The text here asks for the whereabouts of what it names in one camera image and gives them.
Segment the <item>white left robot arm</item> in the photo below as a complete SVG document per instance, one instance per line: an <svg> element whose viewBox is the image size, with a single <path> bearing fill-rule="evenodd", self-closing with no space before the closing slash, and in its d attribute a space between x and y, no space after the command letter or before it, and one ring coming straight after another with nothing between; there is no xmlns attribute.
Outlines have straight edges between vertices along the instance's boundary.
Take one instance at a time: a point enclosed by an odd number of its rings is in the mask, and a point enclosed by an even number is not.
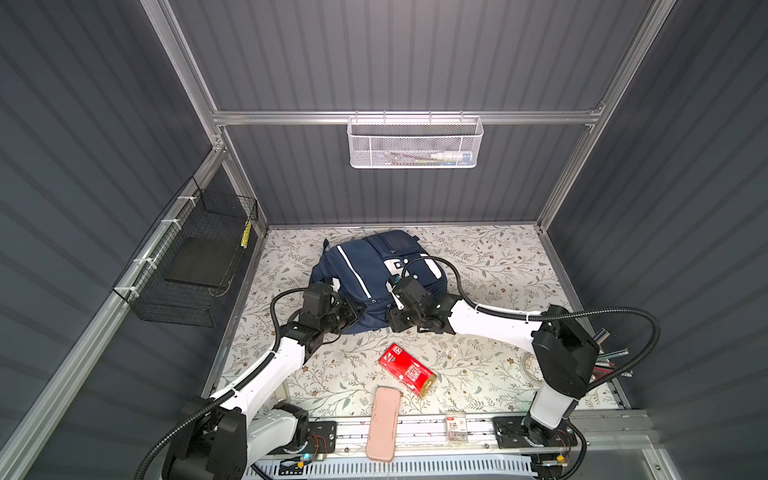
<svg viewBox="0 0 768 480"><path fill-rule="evenodd" d="M299 418L279 409L254 422L269 397L327 342L341 336L364 315L366 305L326 283L292 288L270 302L273 345L239 377L211 396L194 400L192 410L140 461L134 477L146 477L166 450L163 479L240 479L271 450L290 443Z"/></svg>

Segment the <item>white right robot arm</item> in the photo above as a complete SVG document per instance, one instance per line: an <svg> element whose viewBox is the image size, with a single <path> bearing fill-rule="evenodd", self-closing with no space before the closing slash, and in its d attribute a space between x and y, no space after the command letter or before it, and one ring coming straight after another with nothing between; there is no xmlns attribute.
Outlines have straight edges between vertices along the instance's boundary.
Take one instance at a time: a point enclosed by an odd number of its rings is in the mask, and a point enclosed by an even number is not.
<svg viewBox="0 0 768 480"><path fill-rule="evenodd" d="M510 344L531 353L543 381L521 421L518 431L536 447L545 446L565 431L570 414L590 391L632 369L647 358L661 336L659 321L649 312L632 307L608 307L570 312L551 305L545 311L517 311L472 301L459 275L457 294L436 297L404 267L387 280L395 306L390 325L402 331L414 327L423 333L469 335ZM593 378L600 345L578 322L580 318L629 315L650 324L646 345L623 366L600 379Z"/></svg>

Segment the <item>navy blue student backpack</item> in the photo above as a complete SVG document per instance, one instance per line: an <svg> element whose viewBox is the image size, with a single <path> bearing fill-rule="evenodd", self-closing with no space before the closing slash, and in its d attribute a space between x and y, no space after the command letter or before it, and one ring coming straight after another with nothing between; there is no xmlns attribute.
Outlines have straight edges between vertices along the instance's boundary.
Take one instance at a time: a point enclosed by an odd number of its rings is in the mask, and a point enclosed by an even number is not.
<svg viewBox="0 0 768 480"><path fill-rule="evenodd" d="M365 307L347 335L377 331L389 326L387 311L396 302L387 281L403 270L415 276L434 297L447 293L442 267L429 258L419 238L403 230L389 230L336 246L325 246L310 274L312 283L328 283L345 299Z"/></svg>

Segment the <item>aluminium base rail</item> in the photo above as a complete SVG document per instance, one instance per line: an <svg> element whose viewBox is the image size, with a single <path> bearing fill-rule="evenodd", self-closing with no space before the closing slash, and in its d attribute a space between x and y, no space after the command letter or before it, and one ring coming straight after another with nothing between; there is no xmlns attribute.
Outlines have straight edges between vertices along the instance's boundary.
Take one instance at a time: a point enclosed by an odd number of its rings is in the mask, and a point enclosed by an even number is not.
<svg viewBox="0 0 768 480"><path fill-rule="evenodd" d="M299 418L294 439L271 450L247 468L243 477L277 479L334 477L443 476L489 473L542 478L569 472L581 452L649 452L657 438L642 411L575 411L568 429L545 446L533 446L520 434L522 415L466 414L468 441L449 443L445 415L401 416L392 462L367 458L370 418L309 419L291 405L279 409Z"/></svg>

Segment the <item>small clear staples box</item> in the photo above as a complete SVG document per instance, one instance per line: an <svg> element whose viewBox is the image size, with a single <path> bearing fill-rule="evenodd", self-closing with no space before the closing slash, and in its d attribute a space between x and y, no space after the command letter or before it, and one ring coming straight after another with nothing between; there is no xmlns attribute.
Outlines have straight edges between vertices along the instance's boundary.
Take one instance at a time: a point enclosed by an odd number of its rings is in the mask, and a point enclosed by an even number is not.
<svg viewBox="0 0 768 480"><path fill-rule="evenodd" d="M467 418L464 412L445 414L446 439L449 443L459 444L468 441Z"/></svg>

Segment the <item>pink pencil cup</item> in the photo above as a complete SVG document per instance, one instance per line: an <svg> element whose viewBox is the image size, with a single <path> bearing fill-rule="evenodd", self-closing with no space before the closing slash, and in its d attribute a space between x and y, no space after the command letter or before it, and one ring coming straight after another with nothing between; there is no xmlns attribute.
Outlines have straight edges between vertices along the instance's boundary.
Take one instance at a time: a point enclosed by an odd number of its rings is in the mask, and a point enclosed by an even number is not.
<svg viewBox="0 0 768 480"><path fill-rule="evenodd" d="M592 381L596 382L605 378L608 374L617 369L615 361L627 357L630 352L627 348L620 350L606 351L603 344L610 338L611 334L605 328L598 330L593 336L593 340L598 344L600 352L597 355L595 366L592 373Z"/></svg>

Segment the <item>pink pencil case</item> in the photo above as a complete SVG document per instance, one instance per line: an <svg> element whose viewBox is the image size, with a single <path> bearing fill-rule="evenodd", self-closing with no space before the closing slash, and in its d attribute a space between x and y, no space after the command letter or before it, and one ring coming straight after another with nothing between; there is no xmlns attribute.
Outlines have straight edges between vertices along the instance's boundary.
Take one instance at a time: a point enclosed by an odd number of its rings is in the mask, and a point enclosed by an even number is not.
<svg viewBox="0 0 768 480"><path fill-rule="evenodd" d="M378 387L370 419L366 456L377 462L394 460L402 393L391 387Z"/></svg>

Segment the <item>red tissue packet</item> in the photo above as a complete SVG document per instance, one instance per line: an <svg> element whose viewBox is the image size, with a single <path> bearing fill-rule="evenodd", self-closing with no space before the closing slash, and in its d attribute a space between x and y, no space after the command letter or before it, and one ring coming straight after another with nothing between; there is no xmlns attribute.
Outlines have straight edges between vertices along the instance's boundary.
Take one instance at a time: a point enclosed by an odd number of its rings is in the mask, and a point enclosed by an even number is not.
<svg viewBox="0 0 768 480"><path fill-rule="evenodd" d="M437 375L397 343L392 343L379 359L379 364L409 391L425 397Z"/></svg>

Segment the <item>tape roll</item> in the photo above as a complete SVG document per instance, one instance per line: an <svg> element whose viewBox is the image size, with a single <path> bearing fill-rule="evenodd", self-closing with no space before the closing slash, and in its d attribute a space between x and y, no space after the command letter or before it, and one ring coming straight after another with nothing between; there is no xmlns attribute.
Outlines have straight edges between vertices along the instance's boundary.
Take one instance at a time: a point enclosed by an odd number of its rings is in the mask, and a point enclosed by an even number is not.
<svg viewBox="0 0 768 480"><path fill-rule="evenodd" d="M533 354L529 352L523 354L520 359L520 368L522 375L529 383L540 385L543 382L543 376L538 361Z"/></svg>

